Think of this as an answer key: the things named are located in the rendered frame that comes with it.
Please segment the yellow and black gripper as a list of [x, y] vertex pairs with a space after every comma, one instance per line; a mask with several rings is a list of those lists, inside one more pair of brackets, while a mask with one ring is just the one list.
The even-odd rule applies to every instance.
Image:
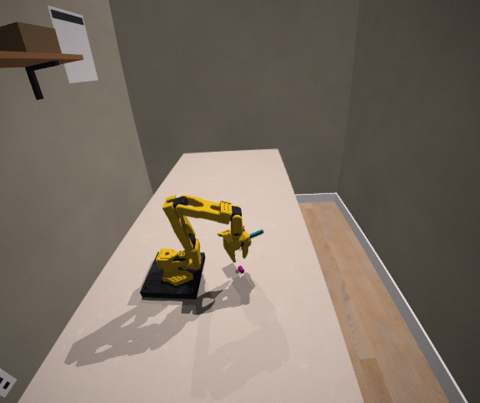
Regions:
[[[226, 231], [222, 231], [217, 234], [218, 236], [223, 236], [223, 246], [230, 258], [232, 259], [233, 263], [236, 262], [235, 259], [235, 251], [239, 250], [242, 247], [242, 257], [243, 259], [246, 258], [248, 254], [248, 247], [251, 246], [251, 239], [249, 238], [250, 235], [245, 231], [243, 234], [239, 236], [234, 236], [231, 234], [231, 229]], [[225, 236], [226, 235], [226, 236]], [[246, 249], [245, 249], [246, 247]]]

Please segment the turquoise rod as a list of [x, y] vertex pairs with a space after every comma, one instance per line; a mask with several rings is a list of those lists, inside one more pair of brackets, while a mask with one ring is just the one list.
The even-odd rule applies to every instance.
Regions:
[[259, 231], [255, 231], [254, 233], [249, 234], [250, 235], [249, 238], [252, 238], [252, 237], [257, 236], [257, 235], [262, 234], [262, 233], [263, 233], [263, 229], [261, 229]]

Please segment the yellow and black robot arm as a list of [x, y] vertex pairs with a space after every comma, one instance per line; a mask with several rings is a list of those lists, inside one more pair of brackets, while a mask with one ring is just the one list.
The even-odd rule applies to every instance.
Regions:
[[[220, 201], [220, 203], [216, 203], [189, 195], [178, 198], [174, 195], [166, 198], [162, 208], [184, 248], [184, 251], [180, 252], [173, 249], [162, 249], [157, 259], [159, 266], [164, 271], [162, 280], [168, 281], [174, 286], [193, 280], [191, 272], [178, 270], [178, 268], [194, 270], [201, 268], [202, 258], [199, 239], [195, 238], [195, 231], [187, 216], [217, 221], [227, 225], [231, 221], [231, 234], [236, 234], [234, 236], [239, 236], [245, 231], [242, 210], [240, 206], [232, 206], [231, 202]], [[193, 260], [189, 261], [188, 259]]]

